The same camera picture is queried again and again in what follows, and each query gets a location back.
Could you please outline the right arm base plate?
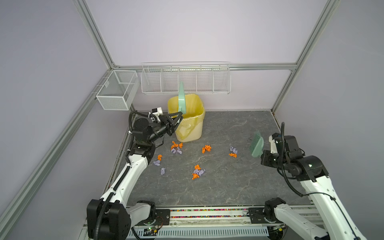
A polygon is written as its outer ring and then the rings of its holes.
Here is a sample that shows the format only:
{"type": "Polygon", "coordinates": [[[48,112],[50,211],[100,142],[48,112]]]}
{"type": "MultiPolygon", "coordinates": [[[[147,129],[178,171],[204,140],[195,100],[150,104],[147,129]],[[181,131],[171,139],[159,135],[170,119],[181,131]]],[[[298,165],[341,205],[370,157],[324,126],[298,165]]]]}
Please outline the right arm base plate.
{"type": "Polygon", "coordinates": [[[250,218],[252,224],[277,224],[281,223],[275,215],[274,208],[249,208],[247,217],[250,218]]]}

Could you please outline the green hand brush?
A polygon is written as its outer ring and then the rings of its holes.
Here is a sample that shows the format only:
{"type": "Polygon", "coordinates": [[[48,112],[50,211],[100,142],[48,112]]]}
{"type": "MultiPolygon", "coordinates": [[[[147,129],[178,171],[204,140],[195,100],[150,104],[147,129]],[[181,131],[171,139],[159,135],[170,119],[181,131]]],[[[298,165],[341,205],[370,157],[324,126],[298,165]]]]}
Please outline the green hand brush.
{"type": "Polygon", "coordinates": [[[250,145],[250,153],[253,158],[258,158],[262,155],[264,150],[264,139],[262,134],[259,131],[254,133],[254,137],[252,139],[250,145]]]}

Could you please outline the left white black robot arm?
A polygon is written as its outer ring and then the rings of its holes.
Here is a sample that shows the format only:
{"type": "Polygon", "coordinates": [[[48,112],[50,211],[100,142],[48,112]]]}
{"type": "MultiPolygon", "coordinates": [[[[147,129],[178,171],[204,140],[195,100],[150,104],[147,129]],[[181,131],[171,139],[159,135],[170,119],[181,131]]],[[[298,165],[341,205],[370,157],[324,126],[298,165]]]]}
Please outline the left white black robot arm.
{"type": "Polygon", "coordinates": [[[156,151],[156,140],[171,136],[183,120],[182,112],[164,114],[160,108],[142,114],[130,112],[131,140],[125,154],[126,164],[116,180],[98,200],[87,206],[88,236],[93,240],[125,240],[138,223],[156,222],[156,205],[139,201],[128,206],[129,197],[140,175],[156,151]]]}

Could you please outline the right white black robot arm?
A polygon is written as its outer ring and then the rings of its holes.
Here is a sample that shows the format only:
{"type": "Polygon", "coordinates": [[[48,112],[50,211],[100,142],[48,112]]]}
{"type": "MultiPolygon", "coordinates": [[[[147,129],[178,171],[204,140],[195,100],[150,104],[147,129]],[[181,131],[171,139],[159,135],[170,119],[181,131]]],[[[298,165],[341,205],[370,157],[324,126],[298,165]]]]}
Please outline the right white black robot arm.
{"type": "Polygon", "coordinates": [[[305,240],[364,240],[365,236],[338,197],[329,173],[315,156],[304,156],[294,136],[275,133],[271,149],[263,151],[261,164],[280,170],[289,188],[300,197],[309,197],[319,211],[324,228],[305,219],[281,198],[266,201],[264,217],[281,222],[305,240]]]}

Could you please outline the green plastic dustpan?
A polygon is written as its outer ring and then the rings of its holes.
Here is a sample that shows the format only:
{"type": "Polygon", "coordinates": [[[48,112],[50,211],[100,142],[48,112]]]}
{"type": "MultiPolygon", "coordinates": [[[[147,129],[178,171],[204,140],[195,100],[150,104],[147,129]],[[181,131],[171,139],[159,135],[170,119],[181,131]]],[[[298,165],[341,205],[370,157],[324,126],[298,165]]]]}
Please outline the green plastic dustpan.
{"type": "Polygon", "coordinates": [[[179,82],[178,112],[182,112],[183,114],[187,113],[186,97],[185,97],[183,81],[179,82]]]}

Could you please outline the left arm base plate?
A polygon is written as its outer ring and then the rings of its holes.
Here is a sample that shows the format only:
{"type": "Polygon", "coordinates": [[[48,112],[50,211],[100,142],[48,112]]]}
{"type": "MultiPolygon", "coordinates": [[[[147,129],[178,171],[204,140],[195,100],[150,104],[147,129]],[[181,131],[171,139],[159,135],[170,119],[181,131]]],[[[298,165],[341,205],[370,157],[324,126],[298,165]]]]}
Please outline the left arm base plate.
{"type": "Polygon", "coordinates": [[[155,213],[137,224],[137,226],[168,226],[171,220],[170,209],[156,209],[155,213]]]}

